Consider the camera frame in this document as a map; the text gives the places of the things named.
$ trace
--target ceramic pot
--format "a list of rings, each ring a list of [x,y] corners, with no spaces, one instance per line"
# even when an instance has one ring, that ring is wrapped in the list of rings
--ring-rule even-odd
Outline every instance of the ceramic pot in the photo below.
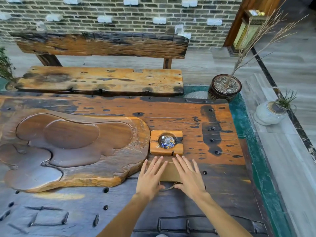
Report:
[[[226,99],[228,102],[231,102],[236,97],[238,92],[241,91],[241,83],[236,77],[232,76],[232,79],[234,79],[236,81],[237,85],[239,86],[238,90],[235,93],[221,92],[215,88],[214,82],[217,78],[222,77],[222,76],[229,77],[229,75],[227,75],[227,74],[220,74],[220,75],[217,75],[213,78],[213,80],[210,84],[209,90],[208,90],[209,99]]]
[[[275,101],[266,101],[257,106],[253,118],[260,125],[278,124],[286,116],[286,109],[277,106]]]

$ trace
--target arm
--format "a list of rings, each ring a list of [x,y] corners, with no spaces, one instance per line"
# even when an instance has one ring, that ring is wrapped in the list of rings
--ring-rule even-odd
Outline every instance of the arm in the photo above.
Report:
[[[173,162],[179,172],[183,184],[176,184],[175,188],[182,190],[188,197],[193,199],[203,211],[220,237],[252,237],[235,219],[227,214],[211,195],[205,191],[202,175],[195,160],[191,163],[184,156],[177,155]]]
[[[157,157],[155,156],[146,173],[147,159],[144,161],[139,173],[136,193],[128,205],[112,219],[97,237],[130,237],[132,235],[135,224],[147,204],[160,189],[165,188],[163,185],[158,185],[160,176],[168,163],[168,161],[165,161],[158,170],[162,159],[163,157],[161,156],[157,161]]]

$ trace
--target bench leg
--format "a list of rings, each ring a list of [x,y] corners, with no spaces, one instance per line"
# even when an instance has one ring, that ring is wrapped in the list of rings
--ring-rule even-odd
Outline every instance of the bench leg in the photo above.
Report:
[[[172,59],[164,59],[163,60],[163,68],[164,69],[171,69],[171,62],[172,62]]]
[[[62,66],[55,55],[36,55],[44,66]]]

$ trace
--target white stone planter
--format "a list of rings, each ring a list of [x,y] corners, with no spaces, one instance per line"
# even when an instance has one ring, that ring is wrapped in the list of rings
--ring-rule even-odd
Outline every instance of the white stone planter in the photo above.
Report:
[[[286,116],[286,110],[279,108],[275,101],[266,101],[257,106],[253,118],[260,125],[278,124]]]

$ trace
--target left hand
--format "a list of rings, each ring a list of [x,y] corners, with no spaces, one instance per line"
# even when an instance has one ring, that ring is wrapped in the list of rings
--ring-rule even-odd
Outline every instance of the left hand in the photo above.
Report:
[[[168,161],[166,160],[163,165],[158,170],[160,163],[163,160],[163,156],[161,156],[157,161],[157,156],[154,157],[153,161],[149,165],[146,173],[146,165],[148,160],[146,159],[143,163],[142,169],[140,170],[137,186],[136,186],[136,195],[140,195],[151,201],[159,190],[164,189],[163,185],[158,185],[160,176],[165,170]]]

